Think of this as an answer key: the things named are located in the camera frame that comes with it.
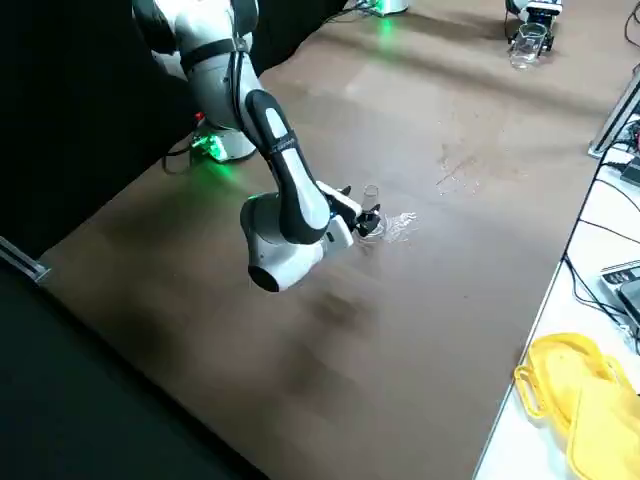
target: glass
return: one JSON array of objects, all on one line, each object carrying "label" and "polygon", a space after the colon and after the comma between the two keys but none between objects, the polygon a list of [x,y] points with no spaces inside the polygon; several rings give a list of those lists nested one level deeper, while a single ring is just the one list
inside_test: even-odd
[{"label": "glass", "polygon": [[371,210],[378,204],[378,196],[380,190],[375,185],[367,185],[364,187],[364,195],[362,198],[362,209]]},{"label": "glass", "polygon": [[[380,190],[375,185],[366,185],[364,187],[364,194],[362,196],[362,210],[372,210],[374,207],[380,204]],[[375,241],[382,238],[386,231],[386,218],[384,214],[380,214],[380,223],[378,226],[366,237],[365,241]]]},{"label": "glass", "polygon": [[511,48],[511,65],[523,70],[538,61],[538,54],[547,36],[547,27],[539,23],[520,26]]}]

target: black background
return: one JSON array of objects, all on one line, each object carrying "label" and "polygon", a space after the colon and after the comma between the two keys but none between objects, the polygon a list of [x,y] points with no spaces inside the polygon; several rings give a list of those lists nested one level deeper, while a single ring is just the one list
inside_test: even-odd
[{"label": "black background", "polygon": [[[252,57],[277,65],[344,0],[260,0]],[[0,235],[38,257],[192,128],[127,1],[3,5]],[[0,477],[264,476],[0,264]]]},{"label": "black background", "polygon": [[[260,74],[345,0],[259,3]],[[153,62],[128,1],[12,2],[3,23],[0,235],[38,257],[191,131],[196,106]]]}]

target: table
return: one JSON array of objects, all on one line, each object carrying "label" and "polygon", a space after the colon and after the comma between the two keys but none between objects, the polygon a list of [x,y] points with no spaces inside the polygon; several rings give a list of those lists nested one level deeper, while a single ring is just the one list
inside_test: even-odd
[{"label": "table", "polygon": [[[602,162],[623,163],[630,157],[622,150],[612,148]],[[596,176],[620,188],[636,204],[640,204],[640,189],[621,181],[619,177],[616,170],[608,167],[601,167]],[[584,223],[585,220],[640,240],[640,212],[615,189],[598,181],[594,182],[587,195],[567,253],[589,288],[605,301],[608,297],[597,280],[598,272],[605,267],[638,260],[640,245]],[[578,283],[580,296],[589,298],[587,291],[580,287]],[[633,340],[606,314],[576,300],[571,272],[562,260],[534,323],[523,359],[533,340],[560,332],[577,332],[592,338],[605,354],[613,355],[620,361],[632,385],[640,391],[640,356],[635,354]],[[536,427],[529,421],[513,384],[502,403],[476,468],[475,478],[575,478],[564,452],[557,446],[551,427]]]}]

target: metal frame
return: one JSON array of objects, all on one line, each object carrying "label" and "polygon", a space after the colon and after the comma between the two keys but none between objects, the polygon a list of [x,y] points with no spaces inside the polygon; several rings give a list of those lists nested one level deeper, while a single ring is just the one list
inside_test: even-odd
[{"label": "metal frame", "polygon": [[40,283],[51,270],[23,253],[4,237],[0,237],[0,259],[24,273],[35,283]]},{"label": "metal frame", "polygon": [[618,135],[628,122],[633,111],[640,103],[640,69],[634,73],[633,80],[618,100],[613,111],[596,138],[589,144],[589,155],[601,160],[609,147],[613,145]]}]

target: black curtain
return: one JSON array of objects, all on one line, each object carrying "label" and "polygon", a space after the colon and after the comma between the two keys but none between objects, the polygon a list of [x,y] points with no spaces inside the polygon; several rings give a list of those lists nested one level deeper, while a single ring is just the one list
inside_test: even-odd
[{"label": "black curtain", "polygon": [[[286,60],[345,0],[260,0],[258,73]],[[3,14],[0,235],[38,257],[193,128],[128,0],[25,0]]]}]

